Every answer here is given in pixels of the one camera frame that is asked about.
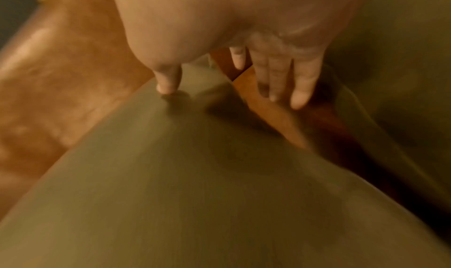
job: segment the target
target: human hand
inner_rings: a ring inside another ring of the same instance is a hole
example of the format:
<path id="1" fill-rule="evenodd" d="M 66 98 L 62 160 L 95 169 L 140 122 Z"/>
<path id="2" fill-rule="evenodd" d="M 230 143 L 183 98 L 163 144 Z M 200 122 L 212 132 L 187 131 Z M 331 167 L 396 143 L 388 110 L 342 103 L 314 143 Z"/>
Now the human hand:
<path id="1" fill-rule="evenodd" d="M 171 94 L 180 64 L 230 46 L 237 68 L 250 50 L 259 90 L 279 100 L 294 80 L 291 107 L 310 99 L 324 52 L 361 0 L 116 0 L 130 48 Z"/>

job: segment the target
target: fabric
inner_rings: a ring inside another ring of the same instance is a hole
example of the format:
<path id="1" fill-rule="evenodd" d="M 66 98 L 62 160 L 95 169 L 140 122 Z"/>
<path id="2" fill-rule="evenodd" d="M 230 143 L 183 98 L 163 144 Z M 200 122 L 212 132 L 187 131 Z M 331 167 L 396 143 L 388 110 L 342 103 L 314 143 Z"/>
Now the fabric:
<path id="1" fill-rule="evenodd" d="M 367 0 L 323 79 L 338 115 L 381 165 L 451 213 L 450 0 Z"/>
<path id="2" fill-rule="evenodd" d="M 451 267 L 416 218 L 298 151 L 222 75 L 146 84 L 0 225 L 0 267 Z"/>

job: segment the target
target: brown leather sofa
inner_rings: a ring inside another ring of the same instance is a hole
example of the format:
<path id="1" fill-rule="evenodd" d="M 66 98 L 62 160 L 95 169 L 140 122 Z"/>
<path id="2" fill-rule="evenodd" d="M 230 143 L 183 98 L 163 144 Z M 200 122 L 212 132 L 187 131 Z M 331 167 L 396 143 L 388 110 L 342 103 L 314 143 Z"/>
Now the brown leather sofa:
<path id="1" fill-rule="evenodd" d="M 320 92 L 295 113 L 261 98 L 253 69 L 237 71 L 227 50 L 211 56 L 249 107 L 290 142 L 397 199 L 392 180 L 381 177 Z M 0 217 L 152 77 L 129 50 L 113 0 L 47 0 L 0 53 Z"/>

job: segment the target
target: finger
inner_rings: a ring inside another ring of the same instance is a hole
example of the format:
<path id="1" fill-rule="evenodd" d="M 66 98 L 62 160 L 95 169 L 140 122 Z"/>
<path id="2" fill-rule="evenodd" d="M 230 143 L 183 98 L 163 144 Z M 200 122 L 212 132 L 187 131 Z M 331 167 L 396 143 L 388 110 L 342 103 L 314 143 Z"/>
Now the finger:
<path id="1" fill-rule="evenodd" d="M 158 82 L 156 90 L 162 95 L 169 95 L 177 91 L 182 79 L 182 68 L 180 65 L 173 65 L 154 70 L 155 78 Z"/>
<path id="2" fill-rule="evenodd" d="M 255 76 L 260 95 L 269 97 L 268 57 L 256 51 L 249 51 L 254 64 Z"/>
<path id="3" fill-rule="evenodd" d="M 291 95 L 291 107 L 293 109 L 302 108 L 310 100 L 321 73 L 323 57 L 324 53 L 321 53 L 307 60 L 295 59 L 295 89 Z"/>
<path id="4" fill-rule="evenodd" d="M 276 102 L 281 99 L 287 86 L 291 58 L 286 56 L 270 57 L 269 65 L 269 100 Z"/>
<path id="5" fill-rule="evenodd" d="M 236 69 L 243 70 L 246 66 L 246 48 L 243 46 L 233 46 L 230 48 L 233 65 Z"/>

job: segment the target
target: person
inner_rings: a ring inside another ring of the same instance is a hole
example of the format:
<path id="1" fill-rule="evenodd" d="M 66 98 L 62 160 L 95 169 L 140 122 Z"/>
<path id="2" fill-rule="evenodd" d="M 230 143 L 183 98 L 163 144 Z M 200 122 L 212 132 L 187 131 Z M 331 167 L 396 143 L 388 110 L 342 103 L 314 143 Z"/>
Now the person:
<path id="1" fill-rule="evenodd" d="M 174 93 L 182 63 L 230 47 L 242 69 L 249 49 L 262 96 L 311 97 L 324 52 L 362 0 L 116 0 L 129 46 L 151 68 L 161 94 Z"/>

